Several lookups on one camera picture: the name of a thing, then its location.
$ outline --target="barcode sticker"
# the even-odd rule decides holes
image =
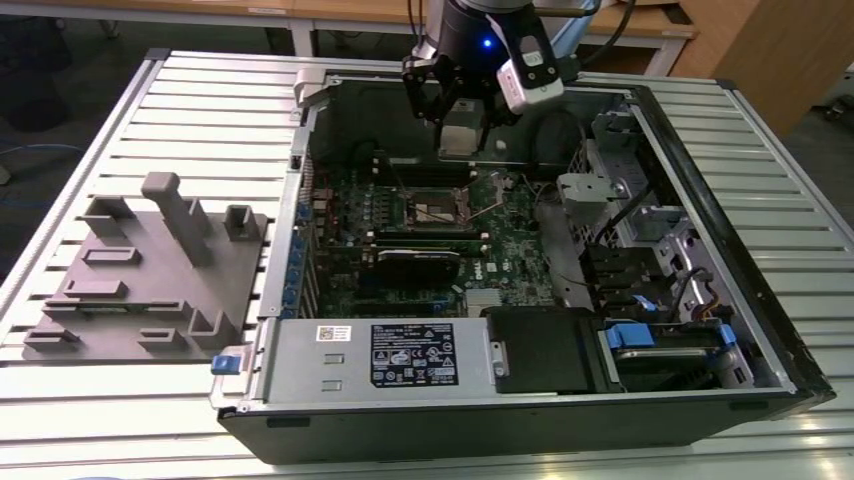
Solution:
[[[349,342],[353,327],[350,325],[321,325],[318,327],[319,342]]]

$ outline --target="black plastic frame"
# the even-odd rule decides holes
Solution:
[[[594,82],[577,82],[573,86],[604,87]],[[646,86],[630,84],[608,84],[608,88],[628,90],[634,96],[633,103],[641,107],[653,136],[665,151],[668,162],[685,187],[700,220],[709,230],[712,241],[792,382],[809,397],[818,397],[817,403],[832,400],[837,394],[828,377],[808,350],[653,91]]]

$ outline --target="black plastic cover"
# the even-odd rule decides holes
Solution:
[[[492,307],[490,341],[504,344],[509,374],[498,393],[608,393],[610,382],[598,331],[604,320],[585,308]]]

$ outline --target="gray plastic part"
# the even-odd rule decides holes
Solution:
[[[173,55],[171,48],[150,48],[146,52],[146,60],[162,60],[166,61]]]
[[[190,320],[189,334],[197,345],[210,350],[222,349],[229,345],[235,340],[238,332],[223,312],[219,312],[211,324],[202,311],[197,310]]]
[[[233,242],[255,242],[261,239],[258,222],[249,205],[230,205],[226,209],[226,232]]]
[[[78,348],[81,338],[65,328],[53,330],[31,330],[24,342],[39,352],[73,352]]]
[[[137,343],[150,352],[170,352],[187,348],[187,341],[174,328],[141,328]]]
[[[227,215],[205,215],[198,201],[182,199],[173,174],[155,180],[149,193],[170,202],[170,213],[181,206],[178,216],[211,262],[193,264],[161,213],[133,212],[121,198],[94,199],[87,213],[97,225],[109,225],[101,233],[110,235],[94,232],[83,242],[63,288],[46,300],[46,316],[24,340],[26,359],[205,362],[241,341],[267,217],[249,207],[230,209],[245,225],[233,241]]]
[[[135,265],[142,258],[134,247],[107,247],[87,250],[82,260],[90,265]]]
[[[185,199],[178,193],[181,183],[181,178],[173,172],[151,172],[143,182],[143,197],[158,204],[163,223],[191,263],[199,267],[211,263],[211,250],[205,243],[205,233],[199,230],[198,222],[194,221]]]
[[[93,233],[107,243],[125,238],[119,220],[134,218],[134,211],[122,197],[95,197],[81,219],[90,225]]]
[[[125,298],[129,286],[122,280],[71,280],[63,293],[71,298]]]

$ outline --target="blue tab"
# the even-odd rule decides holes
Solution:
[[[618,323],[608,329],[605,336],[612,349],[656,346],[650,327],[644,323]]]
[[[641,302],[641,306],[648,312],[658,312],[658,305],[656,305],[644,295],[633,295],[636,300]]]
[[[733,327],[730,327],[728,324],[722,324],[718,327],[718,332],[721,333],[721,339],[724,340],[724,344],[728,347],[732,347],[736,345],[736,332],[733,331]]]
[[[285,293],[282,294],[282,301],[286,305],[297,304],[297,290],[293,288],[286,288]]]
[[[211,373],[214,375],[239,375],[241,356],[215,355],[214,359],[211,360]]]

